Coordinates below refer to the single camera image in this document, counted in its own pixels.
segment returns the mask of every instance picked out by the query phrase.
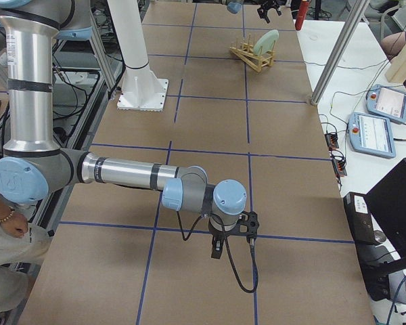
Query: black band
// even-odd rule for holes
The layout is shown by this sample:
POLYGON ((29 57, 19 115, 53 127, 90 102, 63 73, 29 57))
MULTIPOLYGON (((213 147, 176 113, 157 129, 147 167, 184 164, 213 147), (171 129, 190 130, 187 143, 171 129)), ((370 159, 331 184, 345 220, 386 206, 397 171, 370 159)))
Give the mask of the black band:
POLYGON ((60 24, 60 29, 62 29, 63 27, 65 27, 66 25, 68 25, 70 23, 70 21, 74 17, 74 14, 75 14, 75 0, 70 0, 69 15, 66 18, 66 20, 60 24))
POLYGON ((149 65, 149 61, 144 65, 144 66, 140 66, 139 68, 133 68, 132 66, 127 66, 126 64, 125 64, 125 66, 127 66, 127 68, 130 68, 130 69, 133 69, 133 70, 140 70, 140 69, 142 69, 142 68, 145 68, 146 66, 148 66, 149 65))
POLYGON ((209 217, 210 212, 212 211, 212 201, 214 198, 214 189, 215 185, 206 184, 203 195, 202 211, 201 215, 209 217))
POLYGON ((160 171, 161 164, 154 164, 150 173, 150 189, 158 189, 158 172, 160 171))
POLYGON ((32 20, 33 22, 40 22, 41 24, 45 24, 51 27, 54 27, 55 29, 60 28, 60 24, 56 22, 55 20, 42 17, 36 14, 31 14, 30 12, 22 12, 20 10, 16 9, 0 9, 0 16, 10 16, 10 17, 15 17, 15 18, 21 18, 25 20, 32 20))
POLYGON ((34 81, 17 79, 8 79, 7 88, 20 91, 42 91, 43 93, 51 93, 53 91, 53 85, 51 83, 36 83, 34 81))
POLYGON ((93 171, 93 176, 95 177, 95 181, 98 183, 105 183, 102 180, 102 165, 106 161, 107 157, 99 157, 95 163, 95 170, 93 171))
POLYGON ((51 157, 60 154, 60 149, 51 151, 13 151, 8 149, 3 149, 3 153, 6 156, 16 157, 16 158, 40 158, 40 157, 51 157))
POLYGON ((72 178, 74 178, 74 164, 72 163, 72 160, 70 159, 70 157, 68 156, 67 153, 63 152, 60 150, 60 154, 65 157, 65 159, 68 161, 69 167, 70 167, 70 177, 69 177, 69 181, 66 185, 69 185, 70 182, 72 181, 72 178))
POLYGON ((78 164, 76 166, 77 167, 76 176, 78 177, 78 180, 80 181, 80 183, 84 183, 83 175, 81 175, 81 173, 83 172, 84 160, 86 159, 88 154, 90 154, 90 151, 82 154, 80 159, 78 160, 78 164))

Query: cardboard table surface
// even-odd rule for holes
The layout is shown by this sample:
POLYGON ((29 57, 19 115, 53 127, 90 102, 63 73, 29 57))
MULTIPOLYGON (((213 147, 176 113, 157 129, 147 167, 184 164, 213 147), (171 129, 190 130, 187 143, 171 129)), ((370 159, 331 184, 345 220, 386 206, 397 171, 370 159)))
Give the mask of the cardboard table surface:
MULTIPOLYGON (((237 179, 258 213, 259 286, 242 292, 227 253, 211 259, 201 221, 187 242, 160 194, 79 184, 20 324, 374 324, 289 11, 154 2, 143 21, 150 66, 169 79, 162 112, 111 101, 91 151, 200 165, 210 183, 237 179), (229 53, 236 37, 279 29, 272 68, 229 53)), ((196 215, 183 213, 189 229, 196 215)), ((252 266, 231 237, 244 285, 252 266)))

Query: blue grid line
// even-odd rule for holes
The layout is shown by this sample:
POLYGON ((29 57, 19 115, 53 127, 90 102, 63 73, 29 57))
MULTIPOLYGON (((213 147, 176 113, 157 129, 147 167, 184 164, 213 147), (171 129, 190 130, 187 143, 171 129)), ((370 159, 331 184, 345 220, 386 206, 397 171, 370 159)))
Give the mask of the blue grid line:
POLYGON ((62 225, 89 225, 93 227, 108 227, 108 228, 128 228, 136 230, 153 230, 153 227, 144 225, 121 225, 113 223, 96 223, 96 222, 83 222, 83 221, 60 221, 62 225))
MULTIPOLYGON (((213 28, 213 29, 249 29, 249 30, 273 30, 273 28, 251 28, 251 27, 222 27, 222 26, 194 26, 192 25, 180 25, 180 24, 154 24, 154 23, 142 23, 143 26, 161 26, 161 27, 194 27, 194 28, 213 28)), ((294 29, 278 29, 279 32, 296 32, 294 29)))
POLYGON ((184 63, 185 65, 187 65, 187 61, 188 61, 189 46, 191 45, 192 30, 194 28, 194 20, 196 19, 196 13, 197 13, 197 3, 196 3, 196 6, 194 7, 194 15, 192 16, 191 30, 189 31, 187 53, 185 55, 185 63, 184 63))
POLYGON ((127 146, 124 144, 91 144, 96 147, 111 147, 111 148, 126 148, 126 149, 144 149, 144 150, 162 150, 167 151, 167 148, 145 147, 145 146, 127 146))
MULTIPOLYGON (((83 222, 83 221, 61 221, 60 224, 64 225, 86 225, 89 227, 108 227, 108 228, 127 228, 134 230, 151 230, 157 232, 181 232, 177 228, 169 227, 149 227, 143 225, 121 225, 121 224, 110 224, 110 223, 96 223, 96 222, 83 222)), ((194 230, 193 233, 210 235, 207 230, 194 230)), ((264 239, 277 239, 277 240, 295 240, 299 242, 329 242, 334 244, 354 244, 353 240, 337 240, 337 239, 325 239, 325 238, 309 238, 309 237, 294 237, 294 236, 277 236, 277 235, 257 235, 257 238, 264 239)))
POLYGON ((337 239, 308 238, 308 237, 290 237, 290 236, 274 236, 274 235, 257 235, 257 237, 266 239, 296 240, 300 242, 331 242, 334 244, 355 243, 353 240, 337 240, 337 239))
POLYGON ((331 161, 331 158, 315 158, 315 157, 299 157, 299 156, 282 156, 278 154, 251 154, 251 153, 241 153, 241 152, 223 152, 223 151, 209 151, 209 150, 191 150, 191 149, 173 149, 173 148, 157 148, 157 147, 140 147, 140 146, 127 146, 124 144, 92 144, 92 146, 97 147, 112 147, 112 148, 128 148, 128 149, 144 149, 144 150, 162 150, 171 152, 195 152, 201 154, 226 154, 232 156, 248 156, 251 157, 272 157, 272 158, 284 158, 284 159, 301 159, 301 160, 321 160, 321 161, 331 161))
MULTIPOLYGON (((242 8, 242 36, 245 39, 245 8, 242 8)), ((248 144, 251 143, 250 140, 250 123, 249 123, 249 110, 248 110, 248 81, 247 81, 247 74, 246 74, 246 63, 244 62, 244 79, 245 79, 245 100, 246 100, 246 132, 247 132, 247 141, 248 144)), ((251 155, 248 152, 248 182, 250 186, 250 209, 253 211, 252 206, 252 180, 251 180, 251 155)), ((252 266, 252 284, 253 286, 256 285, 256 271, 254 270, 253 264, 252 266)), ((254 310, 254 325, 258 325, 258 305, 257 305, 257 292, 253 292, 252 294, 253 300, 253 310, 254 310)))
MULTIPOLYGON (((168 161, 170 159, 170 149, 171 149, 171 144, 172 141, 168 144, 168 153, 167 153, 167 158, 166 158, 166 165, 168 165, 168 161)), ((154 222, 154 229, 152 231, 152 238, 150 241, 150 248, 149 248, 149 255, 148 255, 148 262, 146 263, 146 270, 144 273, 144 280, 143 280, 143 286, 141 288, 141 295, 140 295, 140 302, 139 302, 139 307, 138 307, 138 314, 137 314, 137 319, 135 321, 135 325, 140 324, 140 319, 141 319, 141 312, 143 310, 143 303, 144 303, 144 294, 146 291, 146 285, 148 284, 148 276, 149 276, 149 268, 150 268, 150 261, 152 260, 152 252, 154 250, 154 243, 155 243, 155 236, 156 236, 156 227, 158 225, 158 218, 160 216, 160 206, 161 206, 161 198, 162 198, 162 193, 160 193, 160 197, 158 199, 158 206, 156 208, 156 216, 155 216, 155 222, 154 222)))
MULTIPOLYGON (((189 59, 204 59, 204 60, 234 60, 238 61, 241 60, 239 58, 220 58, 217 56, 181 56, 179 54, 160 54, 160 53, 153 53, 153 54, 148 54, 148 56, 161 56, 161 57, 172 57, 172 58, 189 58, 189 59)), ((297 60, 275 60, 275 62, 278 63, 303 63, 305 64, 305 61, 297 61, 297 60)))
POLYGON ((180 103, 180 101, 181 101, 182 86, 183 86, 183 79, 181 79, 181 86, 179 87, 179 95, 177 96, 175 118, 173 119, 173 122, 174 122, 174 123, 176 123, 177 113, 178 113, 178 111, 179 111, 179 103, 180 103))
POLYGON ((206 100, 239 100, 249 102, 269 102, 269 103, 292 103, 292 104, 306 104, 306 101, 300 100, 260 100, 260 99, 245 99, 245 98, 228 98, 228 97, 206 97, 206 96, 192 96, 192 95, 182 95, 183 98, 200 98, 206 100))

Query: wooden block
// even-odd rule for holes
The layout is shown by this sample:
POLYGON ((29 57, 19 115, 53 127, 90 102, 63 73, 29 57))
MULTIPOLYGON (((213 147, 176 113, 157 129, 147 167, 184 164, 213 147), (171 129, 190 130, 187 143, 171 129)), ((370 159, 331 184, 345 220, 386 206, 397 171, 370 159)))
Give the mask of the wooden block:
POLYGON ((391 67, 385 74, 391 83, 403 83, 406 80, 406 45, 391 61, 391 67))

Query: white table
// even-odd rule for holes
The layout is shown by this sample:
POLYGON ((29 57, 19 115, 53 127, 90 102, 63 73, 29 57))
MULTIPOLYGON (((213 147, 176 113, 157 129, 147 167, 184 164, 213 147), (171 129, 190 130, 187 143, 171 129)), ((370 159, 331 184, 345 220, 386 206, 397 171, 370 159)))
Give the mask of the white table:
MULTIPOLYGON (((323 71, 323 66, 316 64, 325 64, 327 62, 343 24, 343 22, 306 20, 302 30, 298 31, 304 60, 305 62, 310 62, 307 64, 307 72, 312 88, 316 86, 323 71)), ((386 60, 386 56, 368 25, 360 23, 338 65, 342 67, 363 68, 379 64, 384 60, 386 60)), ((337 127, 337 130, 346 129, 346 125, 342 121, 330 115, 330 106, 334 93, 336 91, 343 91, 345 93, 365 91, 371 86, 370 83, 382 66, 383 64, 380 64, 379 66, 364 70, 337 68, 319 102, 319 113, 326 115, 329 122, 337 127)), ((378 75, 372 85, 376 83, 396 85, 386 80, 384 73, 388 70, 388 67, 389 64, 383 68, 382 73, 378 75)), ((333 100, 332 114, 347 122, 353 111, 366 112, 365 93, 356 96, 337 93, 333 100)), ((321 116, 321 120, 326 121, 324 116, 321 116)), ((405 125, 391 123, 391 127, 394 137, 406 139, 405 125)), ((328 131, 333 131, 331 126, 328 126, 328 131)), ((406 142, 396 142, 397 156, 392 159, 354 152, 349 139, 345 141, 345 133, 339 133, 338 143, 340 144, 340 151, 345 153, 347 160, 346 171, 348 175, 341 179, 342 188, 340 195, 342 197, 348 192, 367 193, 401 159, 406 157, 406 142)), ((390 305, 391 302, 387 300, 371 302, 374 314, 379 321, 386 322, 390 305)), ((406 306, 397 304, 397 307, 399 311, 406 310, 406 306)), ((406 315, 401 316, 399 313, 392 315, 390 322, 392 325, 402 324, 403 322, 406 322, 406 315)))

